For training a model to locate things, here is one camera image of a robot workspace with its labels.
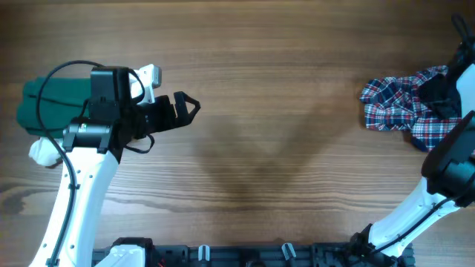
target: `dark green folded cloth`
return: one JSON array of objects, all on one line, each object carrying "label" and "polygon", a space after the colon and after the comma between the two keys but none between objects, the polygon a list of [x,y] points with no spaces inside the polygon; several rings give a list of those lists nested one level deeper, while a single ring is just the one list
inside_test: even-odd
[{"label": "dark green folded cloth", "polygon": [[[36,120],[36,99],[45,78],[29,81],[23,87],[23,102],[16,112],[16,121],[29,133],[44,136]],[[84,101],[91,96],[90,79],[52,78],[43,90],[39,106],[42,121],[54,138],[62,138],[62,131],[72,118],[81,114]]]}]

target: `plaid cloth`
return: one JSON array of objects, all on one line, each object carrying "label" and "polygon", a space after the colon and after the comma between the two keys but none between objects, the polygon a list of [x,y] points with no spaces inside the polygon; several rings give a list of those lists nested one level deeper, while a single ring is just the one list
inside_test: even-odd
[{"label": "plaid cloth", "polygon": [[419,86],[441,73],[446,66],[429,67],[409,77],[386,77],[369,81],[361,93],[366,128],[374,131],[410,131],[412,143],[430,151],[461,118],[438,119],[420,102]]}]

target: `plaid shirt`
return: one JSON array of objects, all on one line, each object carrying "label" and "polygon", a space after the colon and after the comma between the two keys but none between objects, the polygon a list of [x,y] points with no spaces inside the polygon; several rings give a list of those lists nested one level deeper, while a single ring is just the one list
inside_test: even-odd
[{"label": "plaid shirt", "polygon": [[435,148],[461,118],[438,119],[420,102],[419,86],[446,66],[429,67],[409,77],[386,77],[369,81],[361,93],[366,128],[374,131],[410,131],[413,144],[422,151]]}]

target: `wooden tabletop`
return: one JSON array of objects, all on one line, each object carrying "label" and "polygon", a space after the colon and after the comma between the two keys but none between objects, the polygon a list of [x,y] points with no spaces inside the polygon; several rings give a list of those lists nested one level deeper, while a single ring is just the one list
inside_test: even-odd
[{"label": "wooden tabletop", "polygon": [[[22,85],[56,65],[152,63],[156,95],[202,105],[190,126],[154,134],[149,154],[124,152],[97,248],[343,242],[413,190],[426,155],[401,132],[365,129],[361,89],[446,64],[460,42],[452,12],[475,17],[472,1],[0,2],[0,266],[33,259],[56,198],[61,165],[30,159],[36,138],[16,123]],[[469,207],[422,234],[417,266],[472,266],[474,221]]]}]

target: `wood grain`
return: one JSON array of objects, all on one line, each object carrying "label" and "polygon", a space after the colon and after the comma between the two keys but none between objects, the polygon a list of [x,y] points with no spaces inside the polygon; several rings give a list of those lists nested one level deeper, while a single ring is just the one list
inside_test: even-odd
[{"label": "wood grain", "polygon": [[[155,134],[148,155],[124,153],[96,247],[127,236],[186,245],[345,241],[412,191],[425,158],[402,133],[364,129],[362,87],[446,63],[459,42],[450,15],[475,18],[472,1],[1,3],[2,266],[33,259],[61,171],[27,156],[35,137],[16,124],[16,107],[28,79],[71,59],[154,63],[163,68],[156,94],[183,90],[202,104],[192,125]],[[473,265],[474,220],[466,208],[424,233],[418,266]]]}]

